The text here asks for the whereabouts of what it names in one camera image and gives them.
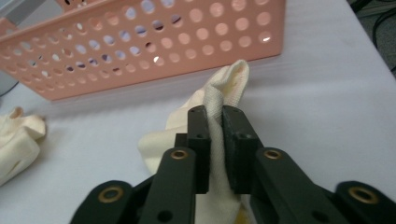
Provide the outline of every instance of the cream cloth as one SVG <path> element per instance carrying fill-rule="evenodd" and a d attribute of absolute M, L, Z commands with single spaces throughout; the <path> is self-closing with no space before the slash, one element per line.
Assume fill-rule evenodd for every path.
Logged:
<path fill-rule="evenodd" d="M 222 67 L 178 110 L 171 113 L 162 132 L 149 133 L 140 139 L 138 148 L 152 173 L 156 173 L 163 153 L 174 146 L 176 133 L 187 132 L 187 112 L 205 105 L 212 139 L 209 192 L 197 195 L 195 223 L 234 223 L 240 198 L 230 189 L 224 164 L 221 110 L 223 105 L 237 106 L 248 82 L 248 64 L 237 61 Z"/>
<path fill-rule="evenodd" d="M 22 116 L 20 107 L 0 116 L 0 186 L 32 164 L 40 151 L 35 140 L 46 134 L 43 119 Z"/>

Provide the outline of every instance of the circular hole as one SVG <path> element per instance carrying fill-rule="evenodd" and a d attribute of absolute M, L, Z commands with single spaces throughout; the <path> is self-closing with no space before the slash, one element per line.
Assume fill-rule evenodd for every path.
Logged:
<path fill-rule="evenodd" d="M 105 43 L 107 43 L 108 45 L 113 45 L 114 42 L 115 42 L 114 37 L 111 36 L 111 35 L 105 35 L 105 36 L 103 37 L 103 40 L 104 40 Z"/>
<path fill-rule="evenodd" d="M 82 45 L 76 45 L 76 50 L 80 53 L 80 54 L 85 54 L 87 52 L 87 50 L 85 49 L 84 46 Z"/>
<path fill-rule="evenodd" d="M 81 34 L 85 34 L 87 33 L 87 30 L 85 29 L 85 27 L 82 25 L 82 23 L 78 22 L 75 24 L 75 28 L 76 30 L 81 33 Z"/>
<path fill-rule="evenodd" d="M 326 214 L 318 212 L 318 211 L 313 211 L 312 217 L 314 219 L 316 219 L 317 221 L 323 222 L 323 223 L 328 223 L 330 221 L 329 217 Z"/>
<path fill-rule="evenodd" d="M 97 81 L 98 77 L 94 74 L 88 74 L 87 77 L 91 80 L 91 81 Z"/>
<path fill-rule="evenodd" d="M 246 48 L 250 46 L 250 44 L 251 44 L 250 36 L 242 36 L 241 38 L 239 38 L 239 45 L 241 47 Z"/>
<path fill-rule="evenodd" d="M 163 66 L 165 64 L 165 61 L 160 56 L 154 57 L 154 59 L 152 61 L 154 61 L 154 63 L 159 65 L 159 66 Z"/>
<path fill-rule="evenodd" d="M 105 70 L 100 71 L 99 74 L 100 74 L 103 78 L 108 78 L 108 77 L 110 77 L 110 74 L 109 74 L 107 71 L 105 71 Z"/>
<path fill-rule="evenodd" d="M 264 151 L 264 156 L 271 160 L 278 160 L 282 157 L 282 154 L 275 150 L 266 150 Z"/>
<path fill-rule="evenodd" d="M 172 48 L 172 46 L 173 46 L 173 41 L 172 41 L 172 39 L 170 39 L 170 38 L 168 38 L 168 37 L 163 38 L 163 39 L 161 40 L 161 43 L 163 44 L 163 47 L 166 48 L 166 49 L 170 49 L 170 48 Z"/>
<path fill-rule="evenodd" d="M 197 56 L 197 52 L 193 49 L 187 49 L 186 50 L 186 56 L 189 59 L 194 59 Z"/>
<path fill-rule="evenodd" d="M 202 11 L 198 8 L 195 8 L 190 11 L 190 19 L 193 22 L 199 22 L 202 20 L 203 17 L 204 17 L 204 15 L 203 15 Z"/>
<path fill-rule="evenodd" d="M 89 23 L 94 30 L 101 30 L 103 28 L 102 22 L 97 18 L 90 18 Z"/>
<path fill-rule="evenodd" d="M 214 3 L 210 6 L 210 14 L 214 17 L 220 17 L 224 13 L 224 6 L 221 3 Z"/>
<path fill-rule="evenodd" d="M 131 53 L 132 53 L 134 56 L 137 56 L 137 55 L 140 54 L 140 49 L 139 49 L 138 47 L 135 47 L 135 46 L 130 47 L 130 48 L 129 48 L 129 51 L 131 51 Z"/>
<path fill-rule="evenodd" d="M 47 35 L 47 39 L 53 44 L 57 44 L 59 42 L 59 39 L 54 35 Z"/>
<path fill-rule="evenodd" d="M 27 61 L 27 63 L 28 63 L 30 66 L 32 66 L 32 67 L 35 67 L 35 66 L 37 65 L 37 63 L 36 63 L 35 61 L 33 61 L 33 60 L 29 60 L 29 61 Z"/>
<path fill-rule="evenodd" d="M 6 34 L 7 34 L 7 35 L 10 35 L 10 34 L 14 33 L 14 31 L 15 31 L 15 30 L 7 29 L 7 30 L 6 30 Z"/>
<path fill-rule="evenodd" d="M 46 85 L 46 88 L 47 88 L 47 90 L 49 90 L 49 91 L 54 91 L 54 90 L 55 90 L 55 88 L 54 88 L 52 85 L 50 85 L 50 84 L 47 84 L 47 85 Z"/>
<path fill-rule="evenodd" d="M 213 46 L 211 46 L 211 45 L 205 45 L 205 46 L 202 48 L 202 52 L 203 52 L 205 55 L 212 55 L 212 54 L 215 52 L 215 49 L 214 49 Z"/>
<path fill-rule="evenodd" d="M 11 66 L 6 66 L 6 69 L 10 73 L 16 73 L 17 72 L 17 69 L 15 69 L 14 67 L 11 67 Z"/>
<path fill-rule="evenodd" d="M 171 54 L 169 54 L 169 59 L 173 63 L 178 63 L 180 61 L 180 56 L 176 53 L 171 53 Z"/>
<path fill-rule="evenodd" d="M 262 32 L 259 35 L 259 40 L 262 43 L 268 43 L 271 40 L 271 33 L 266 32 L 266 31 Z"/>
<path fill-rule="evenodd" d="M 117 50 L 117 51 L 116 51 L 116 55 L 117 55 L 117 57 L 118 57 L 119 59 L 121 59 L 121 60 L 124 60 L 124 59 L 126 58 L 125 53 L 124 53 L 123 51 L 121 51 L 121 50 Z"/>
<path fill-rule="evenodd" d="M 120 76 L 120 75 L 122 75 L 122 70 L 120 68 L 116 67 L 116 68 L 113 68 L 113 73 L 116 76 Z"/>
<path fill-rule="evenodd" d="M 161 21 L 154 21 L 152 23 L 152 27 L 154 28 L 154 30 L 156 31 L 161 31 L 163 29 L 163 23 Z"/>
<path fill-rule="evenodd" d="M 229 51 L 233 48 L 233 43 L 231 43 L 231 41 L 224 40 L 220 43 L 220 48 L 224 51 Z"/>
<path fill-rule="evenodd" d="M 20 49 L 14 49 L 13 52 L 17 56 L 21 56 L 22 55 L 22 51 Z"/>
<path fill-rule="evenodd" d="M 264 26 L 271 21 L 271 15 L 268 12 L 262 12 L 257 16 L 257 23 Z"/>
<path fill-rule="evenodd" d="M 5 58 L 5 59 L 9 59 L 9 58 L 10 58 L 9 54 L 8 54 L 7 52 L 4 52 L 4 51 L 2 51 L 2 52 L 0 53 L 0 55 L 1 55 L 3 58 Z"/>
<path fill-rule="evenodd" d="M 209 32 L 206 28 L 200 28 L 197 30 L 197 36 L 201 40 L 206 40 L 209 37 Z"/>
<path fill-rule="evenodd" d="M 161 0 L 164 7 L 172 7 L 175 3 L 175 0 Z"/>
<path fill-rule="evenodd" d="M 134 28 L 134 30 L 136 31 L 136 33 L 140 36 L 144 36 L 147 33 L 147 30 L 144 26 L 142 25 L 138 25 Z"/>
<path fill-rule="evenodd" d="M 241 11 L 247 6 L 246 0 L 233 0 L 232 6 L 235 11 Z"/>
<path fill-rule="evenodd" d="M 99 63 L 96 59 L 90 58 L 88 60 L 88 62 L 92 65 L 92 66 L 97 66 Z"/>
<path fill-rule="evenodd" d="M 24 49 L 26 49 L 27 51 L 31 51 L 31 50 L 32 50 L 32 46 L 31 46 L 28 42 L 22 41 L 22 42 L 20 43 L 20 45 L 21 45 Z"/>
<path fill-rule="evenodd" d="M 146 61 L 140 61 L 139 62 L 140 67 L 142 67 L 143 69 L 149 69 L 149 63 Z"/>
<path fill-rule="evenodd" d="M 33 42 L 40 48 L 44 48 L 46 47 L 46 44 L 44 43 L 44 41 L 38 37 L 33 37 L 32 38 Z"/>
<path fill-rule="evenodd" d="M 133 7 L 124 7 L 123 11 L 124 11 L 125 17 L 128 20 L 132 20 L 132 19 L 134 19 L 134 17 L 136 17 L 136 11 L 134 10 Z"/>
<path fill-rule="evenodd" d="M 39 92 L 44 92 L 44 89 L 43 88 L 41 88 L 41 87 L 35 87 L 35 89 L 37 90 L 37 91 L 39 91 Z"/>
<path fill-rule="evenodd" d="M 62 82 L 60 82 L 60 81 L 55 81 L 54 84 L 55 84 L 55 86 L 57 86 L 60 89 L 64 88 L 64 84 Z"/>
<path fill-rule="evenodd" d="M 85 68 L 85 64 L 82 63 L 82 62 L 76 62 L 76 66 L 77 66 L 78 68 L 81 68 L 81 69 L 84 69 L 84 68 Z"/>
<path fill-rule="evenodd" d="M 61 58 L 59 57 L 58 54 L 52 54 L 52 59 L 53 59 L 54 61 L 57 61 L 57 62 L 59 62 L 59 61 L 61 60 Z"/>
<path fill-rule="evenodd" d="M 372 191 L 362 187 L 352 187 L 348 190 L 350 196 L 361 203 L 375 204 L 378 203 L 378 197 Z"/>
<path fill-rule="evenodd" d="M 74 68 L 70 65 L 67 65 L 64 68 L 66 69 L 67 72 L 74 72 Z"/>
<path fill-rule="evenodd" d="M 43 55 L 38 56 L 38 60 L 40 60 L 40 61 L 41 61 L 42 63 L 44 63 L 44 64 L 49 63 L 49 61 L 48 61 L 46 58 L 44 58 Z"/>
<path fill-rule="evenodd" d="M 73 57 L 73 52 L 70 49 L 62 49 L 62 54 L 67 57 Z"/>
<path fill-rule="evenodd" d="M 106 63 L 111 63 L 111 61 L 113 61 L 110 57 L 110 55 L 108 54 L 102 54 L 102 59 L 103 61 L 105 61 Z"/>
<path fill-rule="evenodd" d="M 157 218 L 160 222 L 169 222 L 170 220 L 172 220 L 173 215 L 171 212 L 165 210 L 165 211 L 161 211 L 158 214 Z"/>
<path fill-rule="evenodd" d="M 61 33 L 61 35 L 65 38 L 65 39 L 71 39 L 73 38 L 72 34 L 70 34 L 69 31 L 67 31 L 64 28 L 59 29 L 59 32 Z"/>
<path fill-rule="evenodd" d="M 47 71 L 41 71 L 41 75 L 43 75 L 43 77 L 46 77 L 46 78 L 51 78 L 50 73 Z"/>
<path fill-rule="evenodd" d="M 150 0 L 143 0 L 141 6 L 146 13 L 152 13 L 155 9 L 154 4 Z"/>
<path fill-rule="evenodd" d="M 100 44 L 96 40 L 90 40 L 89 44 L 92 49 L 98 50 L 100 48 Z"/>
<path fill-rule="evenodd" d="M 53 73 L 55 73 L 55 75 L 57 75 L 57 76 L 61 76 L 61 75 L 63 74 L 62 71 L 59 70 L 59 69 L 57 69 L 57 68 L 52 69 L 52 71 L 53 71 Z"/>
<path fill-rule="evenodd" d="M 146 44 L 146 50 L 148 52 L 154 52 L 157 49 L 157 47 L 155 46 L 155 44 L 152 44 L 151 42 L 148 42 Z"/>
<path fill-rule="evenodd" d="M 264 5 L 264 4 L 267 4 L 268 2 L 269 2 L 269 0 L 256 0 L 257 5 Z"/>
<path fill-rule="evenodd" d="M 21 70 L 26 70 L 26 69 L 27 69 L 27 67 L 26 67 L 24 64 L 22 64 L 22 63 L 16 63 L 16 65 L 17 65 L 17 67 L 20 68 Z"/>
<path fill-rule="evenodd" d="M 35 81 L 41 81 L 41 77 L 39 77 L 36 74 L 32 74 L 31 77 L 35 80 Z"/>
<path fill-rule="evenodd" d="M 228 33 L 228 25 L 225 23 L 219 23 L 216 25 L 215 30 L 218 35 L 226 35 Z"/>
<path fill-rule="evenodd" d="M 22 77 L 22 81 L 23 82 L 25 82 L 25 83 L 32 83 L 32 80 L 30 80 L 29 78 L 27 78 L 27 77 Z"/>
<path fill-rule="evenodd" d="M 127 63 L 126 65 L 125 65 L 125 69 L 128 71 L 128 72 L 134 72 L 134 71 L 136 71 L 136 68 L 133 66 L 133 65 L 131 65 L 130 63 Z"/>
<path fill-rule="evenodd" d="M 246 18 L 239 18 L 235 22 L 236 29 L 239 31 L 244 31 L 248 28 L 248 19 Z"/>
<path fill-rule="evenodd" d="M 120 31 L 120 38 L 122 41 L 129 41 L 131 40 L 131 35 L 127 31 Z"/>
<path fill-rule="evenodd" d="M 171 16 L 171 22 L 176 27 L 180 27 L 182 25 L 182 23 L 183 23 L 181 17 L 179 15 L 177 15 L 177 14 Z"/>
<path fill-rule="evenodd" d="M 171 153 L 171 157 L 175 160 L 183 160 L 187 158 L 189 154 L 184 150 L 176 150 Z"/>
<path fill-rule="evenodd" d="M 119 186 L 110 186 L 102 190 L 98 196 L 101 203 L 114 203 L 123 195 L 123 189 Z"/>
<path fill-rule="evenodd" d="M 186 45 L 190 43 L 190 36 L 188 34 L 183 33 L 178 35 L 178 40 L 180 41 L 181 44 Z"/>
<path fill-rule="evenodd" d="M 110 25 L 117 25 L 119 24 L 119 18 L 116 16 L 116 14 L 112 12 L 107 12 L 105 14 L 106 20 Z"/>
<path fill-rule="evenodd" d="M 76 83 L 75 83 L 73 80 L 71 80 L 71 79 L 66 79 L 65 82 L 66 82 L 67 85 L 70 86 L 70 87 L 76 86 Z"/>

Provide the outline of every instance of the white table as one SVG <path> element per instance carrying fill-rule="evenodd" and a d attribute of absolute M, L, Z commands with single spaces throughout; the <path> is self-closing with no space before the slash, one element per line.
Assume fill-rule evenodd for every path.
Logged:
<path fill-rule="evenodd" d="M 289 0 L 282 55 L 251 62 L 240 104 L 268 147 L 325 189 L 358 180 L 396 201 L 396 82 L 345 0 Z M 68 223 L 88 192 L 149 172 L 136 144 L 216 69 L 59 102 L 22 85 L 0 99 L 46 119 L 30 168 L 0 188 L 0 222 Z"/>

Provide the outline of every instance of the black cable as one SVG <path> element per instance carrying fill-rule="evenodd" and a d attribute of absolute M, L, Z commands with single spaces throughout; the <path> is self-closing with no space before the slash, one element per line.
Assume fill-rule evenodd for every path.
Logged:
<path fill-rule="evenodd" d="M 376 19 L 375 24 L 373 26 L 373 44 L 374 46 L 378 49 L 378 45 L 376 43 L 376 30 L 378 29 L 379 25 L 381 25 L 382 22 L 384 22 L 385 20 L 387 20 L 388 18 L 392 17 L 396 15 L 396 7 L 388 10 L 384 13 L 382 13 L 378 19 Z"/>
<path fill-rule="evenodd" d="M 20 82 L 15 83 L 15 85 L 13 87 L 11 87 L 8 91 L 6 91 L 5 93 L 1 94 L 0 97 L 5 96 L 7 93 L 11 92 Z"/>

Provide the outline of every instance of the pink plastic basket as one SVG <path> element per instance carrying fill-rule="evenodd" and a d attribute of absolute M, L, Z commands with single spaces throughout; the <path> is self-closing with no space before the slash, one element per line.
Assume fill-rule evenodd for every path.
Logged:
<path fill-rule="evenodd" d="M 0 38 L 0 69 L 49 100 L 281 52 L 285 0 L 57 0 Z"/>

